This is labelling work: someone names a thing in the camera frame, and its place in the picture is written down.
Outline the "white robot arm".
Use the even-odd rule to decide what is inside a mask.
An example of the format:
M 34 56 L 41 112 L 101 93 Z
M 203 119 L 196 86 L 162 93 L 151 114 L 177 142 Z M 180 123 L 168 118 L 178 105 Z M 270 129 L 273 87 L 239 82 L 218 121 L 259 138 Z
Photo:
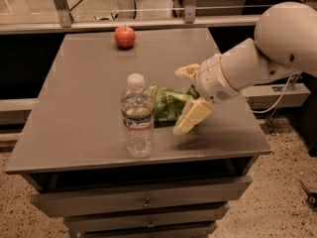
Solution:
M 252 38 L 201 64 L 175 71 L 192 81 L 199 97 L 186 102 L 173 133 L 188 133 L 215 103 L 230 100 L 250 86 L 299 72 L 317 73 L 317 11 L 302 3 L 276 4 L 260 16 Z

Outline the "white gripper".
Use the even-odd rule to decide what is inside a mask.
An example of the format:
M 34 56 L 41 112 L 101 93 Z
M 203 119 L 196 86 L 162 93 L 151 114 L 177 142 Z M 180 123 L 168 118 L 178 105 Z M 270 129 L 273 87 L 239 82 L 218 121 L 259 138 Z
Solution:
M 172 128 L 173 134 L 177 136 L 187 134 L 203 121 L 212 112 L 212 102 L 224 103 L 239 95 L 239 91 L 231 86 L 225 77 L 219 54 L 205 60 L 201 65 L 193 63 L 180 67 L 174 74 L 179 78 L 194 80 L 194 88 L 201 96 L 187 100 Z

